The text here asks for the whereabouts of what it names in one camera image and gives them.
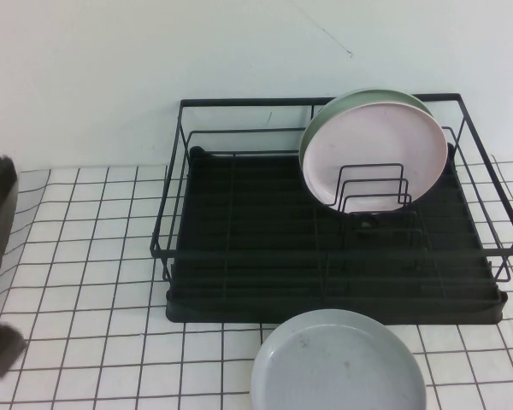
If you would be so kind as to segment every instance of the grout line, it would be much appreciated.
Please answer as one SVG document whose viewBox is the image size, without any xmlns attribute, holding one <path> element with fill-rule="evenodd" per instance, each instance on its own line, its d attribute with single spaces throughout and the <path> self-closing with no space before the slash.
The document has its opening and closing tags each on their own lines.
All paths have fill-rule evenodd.
<svg viewBox="0 0 513 410">
<path fill-rule="evenodd" d="M 443 410 L 441 406 L 441 400 L 439 399 L 439 393 L 437 392 L 437 385 L 435 384 L 435 379 L 433 378 L 433 373 L 431 371 L 431 365 L 429 364 L 428 354 L 426 353 L 426 345 L 424 344 L 424 339 L 422 337 L 422 331 L 420 330 L 420 325 L 416 325 L 416 329 L 418 330 L 418 336 L 420 337 L 420 343 L 422 344 L 422 350 L 424 353 L 424 357 L 426 359 L 427 370 L 429 371 L 429 377 L 431 378 L 431 383 L 433 384 L 433 390 L 435 391 L 435 398 L 437 399 L 437 404 L 439 405 L 439 410 Z"/>
<path fill-rule="evenodd" d="M 78 180 L 78 177 L 80 175 L 80 168 L 78 168 L 78 171 L 76 172 L 76 177 L 74 179 L 74 185 L 76 185 L 76 181 Z M 65 211 L 65 216 L 67 215 L 67 212 L 68 212 L 68 208 L 70 207 L 70 204 L 67 205 L 67 210 Z M 62 233 L 62 228 L 64 227 L 65 225 L 65 221 L 63 220 L 63 222 L 61 223 L 61 229 L 59 230 L 59 236 L 61 236 L 61 233 Z M 53 249 L 53 255 L 51 256 L 51 260 L 53 261 L 56 257 L 56 253 L 57 253 L 57 249 L 59 248 L 59 243 L 57 242 L 56 245 L 55 245 L 55 248 Z M 48 268 L 48 273 L 46 275 L 46 278 L 45 278 L 45 283 L 44 285 L 46 285 L 48 283 L 48 281 L 50 280 L 50 274 L 51 274 L 51 265 L 49 266 Z M 44 291 L 42 291 L 42 295 L 40 295 L 40 301 L 38 303 L 38 311 L 36 312 L 36 314 L 34 315 L 34 321 L 32 323 L 32 328 L 31 328 L 31 331 L 29 333 L 29 339 L 32 338 L 32 335 L 34 333 L 34 329 L 36 328 L 36 324 L 38 322 L 38 315 L 39 315 L 39 310 L 40 308 L 42 307 L 42 302 L 44 301 Z M 27 343 L 27 352 L 28 352 L 28 349 L 30 348 L 30 342 Z M 25 365 L 25 361 L 27 360 L 27 354 L 25 354 L 23 356 L 23 360 L 21 361 L 21 369 L 19 370 L 19 377 L 17 378 L 17 383 L 15 384 L 15 388 L 14 388 L 14 392 L 12 394 L 12 401 L 15 401 L 15 396 L 17 395 L 17 389 L 19 388 L 19 383 L 21 382 L 21 375 L 23 373 L 23 366 Z M 9 410 L 11 410 L 13 407 L 13 404 L 11 404 L 9 406 Z"/>
<path fill-rule="evenodd" d="M 152 309 L 152 292 L 154 290 L 154 281 L 155 281 L 155 271 L 156 271 L 156 261 L 152 264 L 152 280 L 150 282 L 150 295 L 148 296 L 148 307 L 146 308 L 146 323 L 144 325 L 144 338 L 143 338 L 143 349 L 140 355 L 140 371 L 139 371 L 139 381 L 137 383 L 137 399 L 135 400 L 135 410 L 139 409 L 139 396 L 140 396 L 140 387 L 143 381 L 143 365 L 144 365 L 144 355 L 146 354 L 146 339 L 148 337 L 148 324 L 150 323 L 150 311 Z"/>
<path fill-rule="evenodd" d="M 481 388 L 479 384 L 477 384 L 477 377 L 475 376 L 475 370 L 473 368 L 473 364 L 471 363 L 471 359 L 469 358 L 469 352 L 465 346 L 465 341 L 463 340 L 462 332 L 460 331 L 460 325 L 456 325 L 456 329 L 458 330 L 458 335 L 460 336 L 460 340 L 462 340 L 463 352 L 465 353 L 465 357 L 468 359 L 469 368 L 471 369 L 471 374 L 473 376 L 473 380 L 477 385 L 477 391 L 479 393 L 479 398 L 481 399 L 482 408 L 486 410 L 485 400 L 482 398 Z"/>
<path fill-rule="evenodd" d="M 101 191 L 101 198 L 104 195 L 104 188 L 105 188 L 106 179 L 107 179 L 108 176 L 109 176 L 109 168 L 107 168 L 106 174 L 104 176 L 105 183 L 103 184 L 103 190 Z M 74 194 L 74 189 L 75 189 L 75 187 L 73 187 L 71 195 Z M 101 202 L 99 203 L 98 208 L 97 208 L 97 216 L 99 215 L 100 210 L 101 210 Z M 68 215 L 68 209 L 65 212 L 65 220 L 67 218 L 67 215 Z M 96 229 L 97 229 L 97 222 L 95 222 L 93 224 L 93 229 L 91 231 L 91 238 L 93 238 L 93 236 L 95 235 L 95 230 Z M 67 351 L 68 351 L 68 344 L 69 344 L 69 341 L 70 341 L 70 335 L 72 334 L 72 328 L 73 328 L 73 325 L 74 325 L 74 319 L 76 317 L 75 311 L 76 311 L 76 308 L 78 307 L 78 302 L 80 301 L 80 294 L 81 294 L 81 291 L 82 291 L 82 283 L 84 281 L 84 276 L 86 275 L 86 268 L 87 268 L 87 263 L 88 263 L 87 260 L 89 259 L 89 254 L 91 252 L 92 244 L 93 244 L 93 242 L 91 240 L 89 242 L 89 246 L 87 247 L 87 253 L 85 254 L 84 267 L 82 269 L 82 276 L 80 278 L 80 285 L 79 285 L 79 288 L 78 288 L 78 293 L 76 294 L 76 301 L 74 302 L 74 308 L 73 308 L 72 317 L 70 318 L 70 325 L 68 326 L 68 333 L 67 333 L 67 337 L 66 337 L 67 341 L 65 343 L 65 347 L 64 347 L 64 350 L 62 352 L 61 368 L 59 369 L 59 374 L 57 375 L 57 381 L 56 381 L 56 385 L 55 385 L 55 390 L 53 392 L 53 400 L 56 399 L 57 391 L 59 390 L 59 383 L 61 382 L 62 369 L 63 369 L 63 366 L 64 366 L 65 359 L 67 357 Z M 54 406 L 55 406 L 55 402 L 53 401 L 52 404 L 51 404 L 51 409 L 50 410 L 53 410 Z"/>
<path fill-rule="evenodd" d="M 135 170 L 135 179 L 137 179 L 137 175 L 139 174 L 139 167 L 136 168 Z M 136 184 L 133 184 L 133 190 L 132 190 L 132 193 L 131 193 L 131 201 L 129 202 L 129 212 L 128 212 L 128 215 L 131 214 L 131 211 L 133 209 L 133 197 L 135 195 L 135 186 Z M 124 234 L 124 238 L 123 238 L 123 242 L 121 244 L 121 253 L 120 253 L 120 258 L 122 259 L 123 258 L 123 254 L 126 250 L 126 241 L 127 241 L 127 231 L 129 229 L 129 220 L 127 220 L 127 223 L 126 223 L 126 230 L 125 230 L 125 234 Z M 120 263 L 118 264 L 118 272 L 116 274 L 116 283 L 114 285 L 114 295 L 112 296 L 112 309 L 114 310 L 114 305 L 115 305 L 115 300 L 116 300 L 116 292 L 118 290 L 118 280 L 120 279 L 120 271 L 121 271 L 121 263 L 122 261 L 120 261 Z M 108 334 L 110 333 L 110 324 L 112 323 L 112 310 L 110 311 L 110 315 L 109 315 L 109 323 L 107 325 L 107 328 L 106 328 L 106 335 L 108 336 Z M 101 357 L 101 366 L 104 364 L 104 356 L 106 355 L 106 348 L 107 348 L 107 344 L 108 344 L 108 341 L 109 339 L 108 338 L 105 338 L 104 339 L 104 346 L 103 346 L 103 355 Z M 101 377 L 103 375 L 103 368 L 101 367 L 99 369 L 99 374 L 98 374 L 98 377 L 97 377 L 97 386 L 95 388 L 95 399 L 97 399 L 97 396 L 98 396 L 98 393 L 99 393 L 99 387 L 100 387 L 100 384 L 101 384 Z M 93 410 L 95 410 L 97 406 L 97 401 L 94 401 L 93 402 Z"/>
<path fill-rule="evenodd" d="M 180 348 L 180 375 L 179 375 L 179 400 L 177 402 L 177 408 L 180 410 L 180 398 L 182 395 L 182 372 L 185 361 L 185 341 L 186 341 L 186 323 L 182 327 L 182 347 Z"/>
</svg>

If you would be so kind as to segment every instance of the dish rack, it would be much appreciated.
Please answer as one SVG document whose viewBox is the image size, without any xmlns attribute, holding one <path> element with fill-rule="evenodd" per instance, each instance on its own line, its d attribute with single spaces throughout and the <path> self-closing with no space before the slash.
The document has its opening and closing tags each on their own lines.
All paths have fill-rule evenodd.
<svg viewBox="0 0 513 410">
<path fill-rule="evenodd" d="M 298 141 L 332 98 L 181 101 L 150 245 L 170 283 L 169 319 L 280 323 L 343 308 L 384 324 L 499 322 L 513 208 L 461 96 L 415 97 L 439 123 L 460 124 L 443 126 L 445 169 L 413 201 L 403 164 L 359 165 L 399 169 L 398 190 L 379 195 L 403 206 L 370 214 L 332 210 L 304 183 Z M 475 167 L 487 181 L 475 180 Z M 341 176 L 330 204 L 340 210 L 350 183 Z M 509 232 L 497 232 L 492 202 L 501 203 Z"/>
</svg>

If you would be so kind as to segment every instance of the metal wire frame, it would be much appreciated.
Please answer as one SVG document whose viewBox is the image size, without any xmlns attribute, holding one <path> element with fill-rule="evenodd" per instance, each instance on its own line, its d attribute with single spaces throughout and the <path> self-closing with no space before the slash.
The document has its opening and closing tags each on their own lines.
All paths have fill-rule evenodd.
<svg viewBox="0 0 513 410">
<path fill-rule="evenodd" d="M 456 134 L 454 130 L 449 126 L 443 126 L 443 129 L 449 132 L 454 141 L 454 152 L 459 153 L 462 159 L 463 165 L 468 172 L 469 179 L 471 181 L 472 186 L 475 189 L 475 194 L 478 200 L 478 203 L 481 206 L 482 212 L 485 215 L 486 222 L 488 227 L 492 233 L 492 237 L 497 248 L 494 249 L 466 249 L 463 251 L 456 250 L 427 250 L 427 249 L 396 249 L 396 250 L 384 250 L 384 249 L 372 249 L 372 250 L 339 250 L 339 251 L 321 251 L 317 249 L 316 251 L 309 252 L 307 250 L 297 251 L 297 250 L 285 250 L 285 251 L 250 251 L 250 250 L 236 250 L 236 251 L 196 251 L 196 250 L 181 250 L 181 249 L 171 249 L 172 239 L 174 237 L 174 226 L 175 219 L 179 215 L 179 206 L 180 206 L 180 198 L 181 198 L 181 190 L 183 182 L 186 182 L 185 170 L 186 167 L 190 167 L 190 156 L 189 156 L 189 144 L 194 135 L 197 134 L 236 134 L 236 133 L 257 133 L 257 132 L 301 132 L 304 130 L 302 127 L 290 127 L 290 128 L 257 128 L 257 129 L 230 129 L 230 130 L 195 130 L 191 131 L 186 137 L 184 128 L 182 126 L 182 117 L 185 108 L 204 108 L 204 107 L 309 107 L 311 108 L 311 116 L 315 113 L 315 108 L 323 106 L 329 103 L 332 98 L 331 97 L 311 97 L 311 98 L 226 98 L 226 99 L 186 99 L 180 101 L 179 107 L 179 115 L 177 120 L 177 126 L 175 130 L 175 137 L 173 143 L 173 149 L 171 154 L 171 159 L 169 162 L 168 173 L 165 179 L 165 184 L 163 186 L 163 195 L 162 201 L 160 204 L 158 216 L 156 219 L 155 229 L 152 235 L 151 243 L 150 243 L 150 252 L 153 257 L 160 258 L 163 262 L 164 272 L 163 277 L 166 280 L 171 279 L 171 274 L 168 271 L 168 259 L 182 257 L 192 260 L 239 260 L 244 258 L 258 258 L 258 257 L 266 257 L 266 258 L 296 258 L 296 259 L 304 259 L 304 260 L 313 260 L 316 258 L 319 261 L 324 261 L 326 266 L 330 264 L 331 261 L 345 261 L 347 259 L 351 261 L 361 261 L 361 260 L 370 260 L 372 258 L 387 258 L 389 260 L 407 260 L 409 258 L 418 258 L 419 260 L 433 260 L 433 261 L 441 261 L 441 260 L 449 260 L 451 258 L 472 258 L 477 256 L 485 256 L 485 257 L 494 257 L 499 256 L 502 258 L 503 263 L 495 274 L 494 278 L 499 282 L 506 282 L 510 280 L 510 271 L 507 265 L 507 258 L 513 255 L 513 243 L 509 248 L 505 248 L 501 241 L 499 240 L 498 233 L 494 228 L 492 220 L 486 210 L 484 202 L 481 199 L 481 195 L 476 188 L 475 179 L 471 174 L 468 163 L 463 155 L 462 149 L 459 145 L 460 138 L 462 136 L 463 128 L 466 126 L 475 142 L 475 146 L 478 149 L 483 163 L 486 167 L 486 171 L 492 181 L 494 189 L 498 193 L 499 200 L 502 202 L 505 212 L 507 213 L 510 223 L 513 227 L 513 207 L 511 207 L 510 201 L 504 192 L 504 188 L 500 184 L 497 174 L 495 173 L 492 163 L 490 162 L 488 155 L 486 154 L 485 148 L 481 142 L 479 134 L 475 129 L 475 125 L 469 116 L 469 112 L 465 106 L 465 103 L 460 96 L 460 94 L 456 93 L 441 93 L 441 94 L 416 94 L 415 97 L 419 98 L 425 103 L 435 103 L 435 102 L 457 102 L 458 107 L 460 108 L 463 119 Z M 182 164 L 180 169 L 180 182 L 176 193 L 173 193 L 172 196 L 168 196 L 169 187 L 171 185 L 171 180 L 173 177 L 174 164 L 177 156 L 177 149 L 179 145 L 179 141 L 182 141 L 184 146 L 184 154 L 182 156 Z M 237 151 L 237 152 L 229 152 L 229 151 L 214 151 L 210 154 L 213 155 L 297 155 L 298 152 L 294 150 L 263 150 L 263 151 Z M 173 222 L 171 224 L 170 232 L 168 235 L 167 245 L 165 249 L 159 243 L 160 237 L 160 229 L 162 223 L 162 215 L 163 210 L 165 208 L 165 204 L 167 199 L 174 198 L 174 211 L 173 211 Z M 505 270 L 506 278 L 499 278 L 500 273 Z"/>
</svg>

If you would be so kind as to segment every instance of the black drip tray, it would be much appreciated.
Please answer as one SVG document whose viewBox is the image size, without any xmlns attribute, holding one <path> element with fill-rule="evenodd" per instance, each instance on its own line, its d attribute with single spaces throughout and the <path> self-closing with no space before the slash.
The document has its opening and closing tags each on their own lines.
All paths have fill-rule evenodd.
<svg viewBox="0 0 513 410">
<path fill-rule="evenodd" d="M 323 257 L 372 249 L 387 252 Z M 407 249 L 482 249 L 451 159 L 437 184 L 404 209 L 345 215 L 315 201 L 297 156 L 214 156 L 195 148 L 167 316 L 280 323 L 308 310 L 343 308 L 384 324 L 501 320 L 507 295 L 485 257 L 387 256 Z"/>
</svg>

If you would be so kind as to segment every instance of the tiled countertop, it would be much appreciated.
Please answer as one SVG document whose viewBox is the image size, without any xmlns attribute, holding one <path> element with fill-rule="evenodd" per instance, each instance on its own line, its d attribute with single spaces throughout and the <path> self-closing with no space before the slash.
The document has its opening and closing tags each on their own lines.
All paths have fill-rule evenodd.
<svg viewBox="0 0 513 410">
<path fill-rule="evenodd" d="M 513 199 L 513 158 L 494 166 Z M 149 253 L 164 173 L 20 175 L 0 321 L 29 347 L 0 381 L 0 410 L 251 409 L 252 361 L 274 326 L 166 319 L 168 285 Z M 488 205 L 501 236 L 505 215 Z M 499 325 L 388 326 L 422 369 L 428 409 L 513 409 L 513 279 L 500 287 L 510 299 Z"/>
</svg>

